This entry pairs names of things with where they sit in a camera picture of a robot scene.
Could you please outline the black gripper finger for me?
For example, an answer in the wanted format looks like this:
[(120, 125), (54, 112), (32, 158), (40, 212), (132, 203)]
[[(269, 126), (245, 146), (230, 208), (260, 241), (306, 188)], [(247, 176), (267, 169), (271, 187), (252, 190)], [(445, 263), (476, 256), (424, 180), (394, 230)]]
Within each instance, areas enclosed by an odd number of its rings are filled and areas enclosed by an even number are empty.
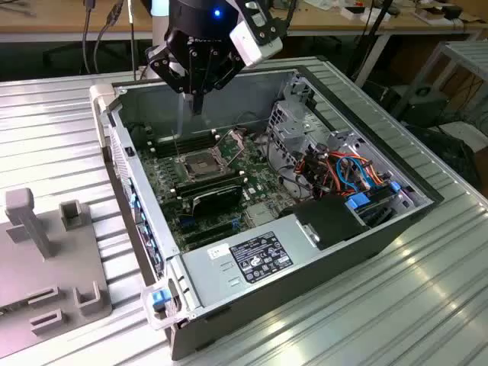
[(197, 93), (197, 113), (201, 114), (204, 97), (214, 89), (222, 89), (244, 67), (244, 62), (236, 50), (227, 53), (211, 50), (201, 88)]
[(199, 114), (199, 94), (191, 86), (191, 75), (166, 46), (151, 46), (146, 49), (148, 67), (177, 94), (183, 95), (192, 114)]

